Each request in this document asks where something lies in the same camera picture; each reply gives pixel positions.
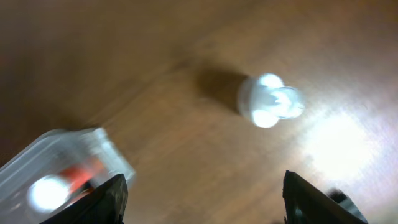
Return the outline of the orange tube white cap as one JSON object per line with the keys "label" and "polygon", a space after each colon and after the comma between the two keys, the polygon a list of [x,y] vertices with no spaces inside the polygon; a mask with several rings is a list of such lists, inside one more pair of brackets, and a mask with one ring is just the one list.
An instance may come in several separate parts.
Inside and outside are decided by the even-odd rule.
{"label": "orange tube white cap", "polygon": [[94,178],[104,171],[104,164],[97,157],[89,157],[56,174],[46,175],[29,187],[28,205],[44,214],[67,207],[92,192]]}

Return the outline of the white spray bottle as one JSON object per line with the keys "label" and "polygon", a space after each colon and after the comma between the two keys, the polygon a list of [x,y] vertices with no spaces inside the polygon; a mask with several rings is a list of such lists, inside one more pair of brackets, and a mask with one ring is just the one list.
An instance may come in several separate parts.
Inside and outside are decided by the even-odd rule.
{"label": "white spray bottle", "polygon": [[241,116],[260,128],[271,128],[282,119],[295,119],[305,109],[298,89],[284,85],[272,73],[246,78],[238,89],[237,108]]}

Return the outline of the clear plastic container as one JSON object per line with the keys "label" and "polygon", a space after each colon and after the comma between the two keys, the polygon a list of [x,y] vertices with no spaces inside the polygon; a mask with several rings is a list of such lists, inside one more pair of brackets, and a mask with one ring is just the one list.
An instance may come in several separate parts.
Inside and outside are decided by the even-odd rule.
{"label": "clear plastic container", "polygon": [[1,223],[41,223],[67,208],[44,214],[29,207],[27,191],[40,178],[97,157],[105,171],[94,178],[97,188],[117,174],[130,186],[136,172],[103,128],[81,131],[51,130],[29,144],[1,167]]}

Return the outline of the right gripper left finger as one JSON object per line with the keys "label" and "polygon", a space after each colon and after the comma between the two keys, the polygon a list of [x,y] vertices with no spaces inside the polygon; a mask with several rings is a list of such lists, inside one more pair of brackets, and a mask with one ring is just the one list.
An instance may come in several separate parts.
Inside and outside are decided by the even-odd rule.
{"label": "right gripper left finger", "polygon": [[128,189],[118,174],[41,224],[123,224]]}

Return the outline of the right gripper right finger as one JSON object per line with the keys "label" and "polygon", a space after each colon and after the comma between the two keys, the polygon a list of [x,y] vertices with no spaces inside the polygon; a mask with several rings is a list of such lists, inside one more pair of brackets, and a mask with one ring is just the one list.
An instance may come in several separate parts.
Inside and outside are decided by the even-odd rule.
{"label": "right gripper right finger", "polygon": [[282,196],[285,224],[368,224],[344,192],[333,189],[324,194],[289,170],[285,172]]}

